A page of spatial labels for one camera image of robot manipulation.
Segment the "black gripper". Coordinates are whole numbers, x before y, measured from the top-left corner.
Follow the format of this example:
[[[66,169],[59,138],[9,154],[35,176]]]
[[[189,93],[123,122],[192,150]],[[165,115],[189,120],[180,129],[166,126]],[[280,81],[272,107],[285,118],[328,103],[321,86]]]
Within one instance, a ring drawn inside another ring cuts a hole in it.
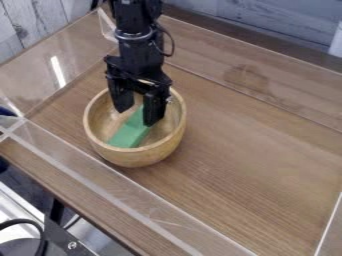
[[[117,33],[114,38],[118,41],[119,54],[105,57],[114,107],[123,113],[135,103],[134,93],[145,95],[143,122],[151,127],[165,118],[173,80],[163,71],[163,64],[165,58],[174,52],[165,52],[162,33]]]

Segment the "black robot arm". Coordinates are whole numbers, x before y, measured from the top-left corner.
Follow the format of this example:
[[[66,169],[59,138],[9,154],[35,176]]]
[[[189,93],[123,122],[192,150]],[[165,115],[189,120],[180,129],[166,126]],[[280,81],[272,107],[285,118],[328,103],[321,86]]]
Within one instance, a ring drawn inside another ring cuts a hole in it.
[[[165,58],[174,55],[165,50],[165,35],[170,32],[159,24],[162,0],[109,0],[117,21],[114,36],[119,55],[107,55],[106,78],[114,107],[119,113],[135,104],[135,94],[143,96],[143,123],[154,126],[165,117],[172,96],[173,80],[163,72]]]

